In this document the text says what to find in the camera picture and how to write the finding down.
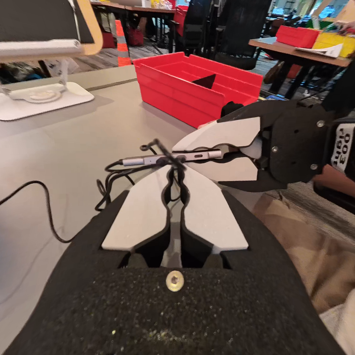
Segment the long wooden table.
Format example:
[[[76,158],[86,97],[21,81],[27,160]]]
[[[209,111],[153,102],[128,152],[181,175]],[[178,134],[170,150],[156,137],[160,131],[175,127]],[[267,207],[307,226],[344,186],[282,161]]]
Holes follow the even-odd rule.
[[[122,29],[128,41],[128,19],[129,15],[136,15],[138,18],[155,18],[159,19],[159,26],[156,29],[156,41],[153,43],[156,48],[167,48],[168,52],[173,53],[175,36],[174,16],[176,9],[160,9],[141,6],[127,6],[110,1],[90,1],[93,8],[102,9],[106,13],[113,13],[116,20],[121,21]],[[165,35],[163,30],[168,26],[168,44],[165,46]]]

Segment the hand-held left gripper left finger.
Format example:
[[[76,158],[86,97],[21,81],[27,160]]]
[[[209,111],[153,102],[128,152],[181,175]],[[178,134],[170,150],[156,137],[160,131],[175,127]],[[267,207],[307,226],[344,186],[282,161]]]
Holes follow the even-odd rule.
[[[133,251],[163,232],[170,222],[169,202],[170,166],[164,166],[130,189],[102,242],[102,249]]]

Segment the white paper sheet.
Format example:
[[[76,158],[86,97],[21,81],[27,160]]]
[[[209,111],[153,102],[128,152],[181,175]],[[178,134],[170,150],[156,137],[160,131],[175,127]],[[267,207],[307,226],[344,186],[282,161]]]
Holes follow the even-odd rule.
[[[328,58],[335,59],[340,56],[342,48],[343,48],[343,43],[335,46],[319,48],[319,49],[295,47],[295,50],[308,52],[316,55],[322,55]]]

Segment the grey USB hub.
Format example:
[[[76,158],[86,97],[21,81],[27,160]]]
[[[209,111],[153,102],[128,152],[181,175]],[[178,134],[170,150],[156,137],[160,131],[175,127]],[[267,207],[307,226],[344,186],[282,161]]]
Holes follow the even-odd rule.
[[[153,148],[148,148],[153,155],[136,156],[120,159],[105,167],[107,176],[104,182],[99,179],[96,181],[101,200],[95,206],[95,211],[104,210],[111,203],[111,190],[113,183],[121,178],[129,180],[131,185],[135,185],[131,174],[149,169],[172,167],[174,170],[182,169],[182,164],[194,161],[207,161],[222,158],[219,149],[198,149],[190,152],[175,152],[167,154],[157,154]]]

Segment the red storage bin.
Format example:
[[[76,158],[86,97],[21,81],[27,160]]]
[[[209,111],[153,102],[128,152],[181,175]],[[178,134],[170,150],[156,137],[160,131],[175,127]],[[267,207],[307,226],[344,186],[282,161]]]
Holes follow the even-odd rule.
[[[258,100],[263,76],[183,52],[133,60],[143,102],[191,127],[217,120],[229,102]],[[193,80],[216,74],[211,90]]]

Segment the white folding stand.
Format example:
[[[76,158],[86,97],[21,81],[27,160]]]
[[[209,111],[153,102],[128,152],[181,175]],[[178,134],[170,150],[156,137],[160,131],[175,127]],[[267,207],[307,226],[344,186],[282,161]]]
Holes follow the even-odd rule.
[[[82,45],[77,39],[52,39],[48,41],[1,42],[1,60],[20,57],[64,57],[79,54]],[[87,103],[94,95],[74,82],[68,81],[68,60],[61,60],[58,83],[11,90],[1,84],[0,119],[15,121],[30,116]]]

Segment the grey desk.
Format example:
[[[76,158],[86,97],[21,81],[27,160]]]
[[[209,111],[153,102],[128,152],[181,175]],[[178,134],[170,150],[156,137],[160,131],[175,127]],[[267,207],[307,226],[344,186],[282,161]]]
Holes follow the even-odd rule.
[[[69,76],[88,103],[1,122],[1,199],[22,184],[48,187],[54,225],[71,239],[97,214],[96,180],[158,138],[171,149],[193,127],[143,103],[133,66]],[[30,185],[1,206],[1,354],[27,322],[68,244],[53,237],[43,188]]]

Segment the orange traffic cone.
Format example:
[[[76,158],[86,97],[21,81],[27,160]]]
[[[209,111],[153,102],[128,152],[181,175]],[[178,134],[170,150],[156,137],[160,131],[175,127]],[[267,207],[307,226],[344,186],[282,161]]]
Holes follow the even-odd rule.
[[[126,43],[125,33],[120,20],[115,20],[116,42],[118,51],[118,67],[129,66],[132,64],[129,49]]]

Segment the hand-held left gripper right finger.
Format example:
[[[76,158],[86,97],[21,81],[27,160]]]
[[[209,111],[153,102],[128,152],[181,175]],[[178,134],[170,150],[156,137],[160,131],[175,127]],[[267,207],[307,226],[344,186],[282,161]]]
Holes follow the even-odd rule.
[[[248,242],[222,190],[201,173],[186,167],[180,178],[182,226],[211,246],[213,253],[246,250]]]

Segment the small red bin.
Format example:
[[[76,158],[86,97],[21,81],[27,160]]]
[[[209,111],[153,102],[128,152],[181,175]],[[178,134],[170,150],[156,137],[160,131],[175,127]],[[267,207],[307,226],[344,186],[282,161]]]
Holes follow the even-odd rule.
[[[313,47],[320,30],[281,25],[276,33],[276,41],[292,47],[310,49]]]

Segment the yellow bin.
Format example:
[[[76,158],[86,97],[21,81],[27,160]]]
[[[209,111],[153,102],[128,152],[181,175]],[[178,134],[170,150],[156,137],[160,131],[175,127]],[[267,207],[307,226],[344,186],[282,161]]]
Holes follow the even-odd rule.
[[[350,31],[346,35],[341,35],[336,32],[321,32],[312,48],[323,49],[339,44],[343,45],[339,56],[343,58],[349,57],[355,51],[354,31]]]

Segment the black office chair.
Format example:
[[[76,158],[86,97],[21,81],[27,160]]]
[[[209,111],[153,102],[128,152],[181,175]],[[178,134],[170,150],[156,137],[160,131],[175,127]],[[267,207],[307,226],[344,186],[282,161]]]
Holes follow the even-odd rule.
[[[251,39],[260,38],[272,1],[190,1],[183,35],[176,34],[176,51],[196,54],[238,69],[255,68],[260,52]]]

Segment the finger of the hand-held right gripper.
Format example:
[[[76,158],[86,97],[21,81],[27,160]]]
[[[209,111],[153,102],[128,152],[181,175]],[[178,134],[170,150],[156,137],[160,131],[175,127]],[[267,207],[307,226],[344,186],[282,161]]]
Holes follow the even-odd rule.
[[[237,157],[223,162],[223,159],[211,159],[207,162],[191,162],[191,168],[216,182],[256,181],[258,168],[249,157]]]
[[[260,117],[226,122],[213,121],[182,138],[172,148],[173,152],[192,152],[199,148],[216,149],[219,146],[239,148],[248,157],[259,159],[262,155]]]

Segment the person's right hand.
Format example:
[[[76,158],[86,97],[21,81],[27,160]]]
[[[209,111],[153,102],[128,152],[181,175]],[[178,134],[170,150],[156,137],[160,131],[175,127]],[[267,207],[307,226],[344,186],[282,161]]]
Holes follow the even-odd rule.
[[[318,175],[317,183],[349,196],[355,196],[355,183],[329,164],[324,166],[322,174]]]

